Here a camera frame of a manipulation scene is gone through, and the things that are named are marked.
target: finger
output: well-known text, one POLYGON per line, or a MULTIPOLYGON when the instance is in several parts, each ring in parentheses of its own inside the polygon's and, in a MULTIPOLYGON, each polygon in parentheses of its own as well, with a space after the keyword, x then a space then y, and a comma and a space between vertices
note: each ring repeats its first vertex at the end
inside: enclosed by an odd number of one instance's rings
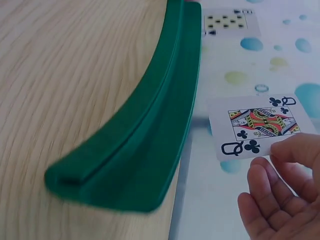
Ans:
POLYGON ((296 197, 293 194, 284 181, 278 176, 277 172, 267 159, 264 157, 257 157, 251 162, 251 166, 253 165, 260 165, 266 171, 271 191, 280 209, 293 217, 309 205, 305 200, 300 197, 296 197))
POLYGON ((308 203, 317 199, 318 192, 313 178, 298 163, 281 162, 272 155, 270 158, 280 176, 298 196, 308 203))
POLYGON ((238 197, 240 216, 250 239, 268 240, 276 233, 262 216, 255 200, 248 193, 241 193, 238 197))
POLYGON ((257 203, 262 216, 274 230, 279 230, 291 216, 281 210, 271 191, 266 170, 261 165, 252 165, 248 171, 250 194, 257 203))
POLYGON ((320 136, 298 133, 271 145, 271 155, 279 162, 300 163, 312 169, 313 180, 320 192, 320 136))

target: blue dot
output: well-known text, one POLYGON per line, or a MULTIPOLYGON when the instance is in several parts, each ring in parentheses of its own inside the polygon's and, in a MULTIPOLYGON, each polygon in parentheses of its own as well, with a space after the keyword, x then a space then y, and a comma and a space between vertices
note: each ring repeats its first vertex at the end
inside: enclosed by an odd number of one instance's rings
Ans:
POLYGON ((310 53, 312 50, 310 43, 304 38, 298 38, 295 41, 295 47, 303 53, 310 53))
POLYGON ((302 21, 304 21, 304 20, 307 19, 307 15, 301 14, 301 15, 299 16, 299 19, 302 20, 302 21))
POLYGON ((274 50, 282 51, 282 46, 280 46, 280 45, 274 45, 273 48, 274 48, 274 50))
POLYGON ((285 20, 283 20, 282 22, 283 22, 283 24, 285 24, 285 25, 289 25, 289 24, 291 23, 291 20, 290 20, 290 19, 285 19, 285 20))
POLYGON ((294 93, 308 116, 320 119, 320 85, 305 83, 298 86, 294 93))
POLYGON ((256 37, 246 37, 241 40, 240 45, 250 51, 261 51, 264 48, 263 43, 256 37))
POLYGON ((258 3, 262 3, 264 0, 246 0, 246 1, 252 4, 258 4, 258 3))
POLYGON ((304 170, 306 171, 307 174, 312 175, 312 169, 309 167, 304 167, 304 170))
POLYGON ((229 160, 220 162, 221 169, 228 174, 237 174, 241 169, 239 160, 229 160))

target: curved green rail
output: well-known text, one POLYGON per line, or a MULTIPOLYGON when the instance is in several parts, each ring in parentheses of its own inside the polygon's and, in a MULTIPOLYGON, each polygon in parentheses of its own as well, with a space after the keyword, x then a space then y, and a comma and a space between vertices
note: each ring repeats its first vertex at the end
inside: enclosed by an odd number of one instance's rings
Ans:
POLYGON ((173 54, 168 68, 172 73, 167 74, 144 119, 90 177, 74 181, 74 170, 82 165, 79 159, 72 163, 62 160, 50 167, 45 174, 50 191, 65 199, 123 211, 150 212, 161 204, 188 135, 198 82, 201 7, 194 2, 184 4, 178 30, 181 40, 178 38, 179 46, 173 50, 177 59, 173 54))

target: yellow-green dot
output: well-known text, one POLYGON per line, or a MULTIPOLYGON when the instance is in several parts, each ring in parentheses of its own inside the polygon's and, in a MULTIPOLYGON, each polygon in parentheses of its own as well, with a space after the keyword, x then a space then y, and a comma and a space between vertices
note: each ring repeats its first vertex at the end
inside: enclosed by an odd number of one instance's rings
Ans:
POLYGON ((288 62, 282 57, 273 57, 270 60, 270 63, 271 63, 271 65, 277 66, 277 67, 287 67, 288 66, 288 62))
POLYGON ((241 71, 229 71, 224 75, 227 83, 232 85, 243 85, 248 81, 248 75, 241 71))

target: light wood grain surface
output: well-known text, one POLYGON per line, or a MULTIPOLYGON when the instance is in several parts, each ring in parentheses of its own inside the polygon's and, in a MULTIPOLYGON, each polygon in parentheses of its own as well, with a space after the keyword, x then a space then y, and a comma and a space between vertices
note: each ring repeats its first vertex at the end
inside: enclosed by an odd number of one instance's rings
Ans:
POLYGON ((166 0, 0 0, 0 240, 166 240, 176 178, 150 215, 63 202, 44 172, 126 101, 166 0))

